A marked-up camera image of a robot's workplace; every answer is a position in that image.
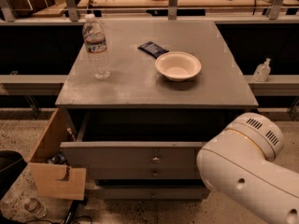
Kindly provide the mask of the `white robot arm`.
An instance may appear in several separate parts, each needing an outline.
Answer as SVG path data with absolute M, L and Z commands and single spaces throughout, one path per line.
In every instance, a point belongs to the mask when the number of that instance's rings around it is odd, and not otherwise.
M 274 164 L 284 147 L 270 119 L 245 113 L 199 151 L 204 184 L 246 207 L 268 224 L 299 224 L 299 174 Z

